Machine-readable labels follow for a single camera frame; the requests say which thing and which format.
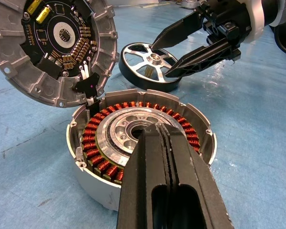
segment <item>spoked wheel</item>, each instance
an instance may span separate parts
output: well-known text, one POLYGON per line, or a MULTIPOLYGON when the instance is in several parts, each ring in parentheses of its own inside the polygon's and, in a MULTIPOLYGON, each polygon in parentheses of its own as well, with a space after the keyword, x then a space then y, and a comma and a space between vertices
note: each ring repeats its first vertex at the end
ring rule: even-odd
POLYGON ((166 50, 152 50, 150 47, 146 43, 126 45, 121 52, 120 71, 129 82, 141 89, 170 92, 178 86, 181 78, 167 78, 164 73, 177 59, 166 50))

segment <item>copper coil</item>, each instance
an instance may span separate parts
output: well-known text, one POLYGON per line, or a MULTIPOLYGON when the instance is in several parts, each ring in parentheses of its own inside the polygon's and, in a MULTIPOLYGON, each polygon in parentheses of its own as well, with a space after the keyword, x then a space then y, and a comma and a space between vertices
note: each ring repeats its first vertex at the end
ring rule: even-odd
POLYGON ((111 113, 116 111, 116 109, 115 109, 113 106, 109 106, 107 109, 108 109, 111 113))
POLYGON ((153 106, 153 109, 158 110, 158 109, 159 109, 159 104, 155 104, 155 105, 153 106))
POLYGON ((101 161, 103 161, 104 158, 101 155, 98 156, 94 156, 93 158, 90 159, 90 161, 92 162, 92 164, 95 166, 97 164, 99 164, 101 161))
POLYGON ((82 138, 82 142, 83 142, 83 143, 95 142, 95 136, 89 136, 89 135, 84 136, 84 137, 82 138))
POLYGON ((165 106, 162 106, 159 111, 162 111, 162 112, 165 112, 166 111, 166 107, 165 106))
POLYGON ((86 125, 86 128, 91 129, 91 130, 96 130, 97 127, 98 127, 98 125, 97 125, 97 124, 94 124, 94 123, 88 123, 88 124, 86 125))
POLYGON ((146 107, 152 107, 152 104, 150 102, 145 103, 146 107))
POLYGON ((123 175, 124 175, 124 170, 121 169, 121 170, 118 172, 118 174, 116 175, 115 179, 116 179, 116 180, 119 180, 119 181, 122 181, 123 175))
POLYGON ((198 140, 198 135, 196 133, 195 134, 187 134, 186 137, 187 137, 187 139, 198 140))
POLYGON ((114 105, 114 106, 115 106, 115 108, 118 109, 118 110, 121 110, 121 109, 122 109, 122 107, 121 107, 120 104, 116 104, 116 105, 114 105))
POLYGON ((194 146, 193 149, 198 153, 199 152, 199 147, 194 146))
POLYGON ((191 125, 189 122, 182 123, 181 126, 182 126, 183 128, 192 127, 192 125, 191 125))
POLYGON ((173 111, 172 109, 168 109, 168 110, 166 111, 166 113, 167 113, 168 115, 172 115, 172 114, 174 113, 174 111, 173 111))
POLYGON ((110 162, 105 160, 98 164, 97 168, 102 172, 106 170, 110 166, 110 162))
POLYGON ((107 109, 102 109, 100 112, 101 112, 104 116, 110 115, 110 112, 109 112, 107 109))
POLYGON ((186 128, 186 129, 184 129, 184 131, 186 134, 195 134, 196 133, 196 131, 192 127, 186 128))
POLYGON ((100 119, 97 119, 97 118, 91 118, 91 119, 90 119, 90 123, 100 124, 100 123, 101 123, 101 120, 100 120, 100 119))
POLYGON ((93 157, 93 156, 96 156, 100 154, 100 151, 98 149, 91 149, 91 150, 88 150, 86 152, 86 155, 87 155, 87 158, 90 158, 90 157, 93 157))
POLYGON ((118 172, 118 169, 119 168, 117 166, 111 166, 109 169, 106 170, 106 175, 112 178, 118 172))
POLYGON ((105 117, 106 116, 102 115, 101 113, 97 113, 97 114, 94 115, 94 118, 97 118, 97 119, 100 119, 100 120, 103 120, 105 117))
POLYGON ((186 121, 186 119, 184 117, 180 117, 177 119, 177 122, 179 123, 184 123, 186 121))
POLYGON ((192 145, 192 146, 200 146, 198 140, 189 139, 188 142, 189 142, 190 145, 192 145))
POLYGON ((174 119, 178 119, 178 118, 180 118, 180 114, 179 113, 175 113, 175 114, 173 114, 172 115, 172 117, 174 118, 174 119))
POLYGON ((82 132, 82 135, 86 136, 86 135, 95 135, 95 130, 91 130, 91 129, 84 129, 82 132))
POLYGON ((85 143, 82 145, 83 151, 89 150, 89 149, 94 149, 96 148, 96 143, 95 142, 90 142, 90 143, 85 143))
POLYGON ((128 103, 122 103, 122 107, 123 108, 128 108, 129 106, 128 106, 128 103))

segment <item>yellow capacitor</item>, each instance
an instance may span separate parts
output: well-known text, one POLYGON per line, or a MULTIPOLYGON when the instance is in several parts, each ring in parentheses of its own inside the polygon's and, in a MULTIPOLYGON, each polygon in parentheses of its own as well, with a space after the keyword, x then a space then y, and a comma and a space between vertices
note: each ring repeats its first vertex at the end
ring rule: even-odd
POLYGON ((46 6, 38 15, 38 17, 36 18, 36 22, 38 24, 42 24, 43 21, 46 19, 46 17, 49 15, 49 13, 51 12, 51 7, 50 6, 46 6))
POLYGON ((37 7, 39 6, 40 3, 41 3, 41 0, 34 0, 32 2, 32 4, 28 7, 27 13, 29 13, 29 15, 32 15, 35 12, 35 10, 37 9, 37 7))

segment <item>blue floor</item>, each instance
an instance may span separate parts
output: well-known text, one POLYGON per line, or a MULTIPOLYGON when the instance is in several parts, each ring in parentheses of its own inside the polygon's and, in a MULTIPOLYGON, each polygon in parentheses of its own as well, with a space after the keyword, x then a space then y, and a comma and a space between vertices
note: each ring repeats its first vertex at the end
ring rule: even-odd
MULTIPOLYGON (((190 10, 172 4, 115 10, 119 50, 152 43, 190 10)), ((180 58, 206 45, 199 31, 168 49, 180 58)), ((218 148, 211 171, 236 229, 286 229, 286 55, 265 28, 222 62, 181 80, 172 94, 210 120, 218 148)), ((105 91, 134 88, 116 66, 105 91)), ((113 229, 117 213, 79 186, 66 144, 76 108, 35 102, 0 72, 0 229, 113 229)))

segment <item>circuit board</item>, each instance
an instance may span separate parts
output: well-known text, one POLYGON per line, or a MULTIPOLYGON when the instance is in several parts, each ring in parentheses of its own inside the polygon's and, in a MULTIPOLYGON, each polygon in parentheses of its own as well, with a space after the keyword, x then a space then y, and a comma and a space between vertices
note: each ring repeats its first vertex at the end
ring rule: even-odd
POLYGON ((50 76, 76 76, 93 59, 95 34, 89 4, 84 0, 28 0, 21 23, 21 45, 32 63, 50 76))

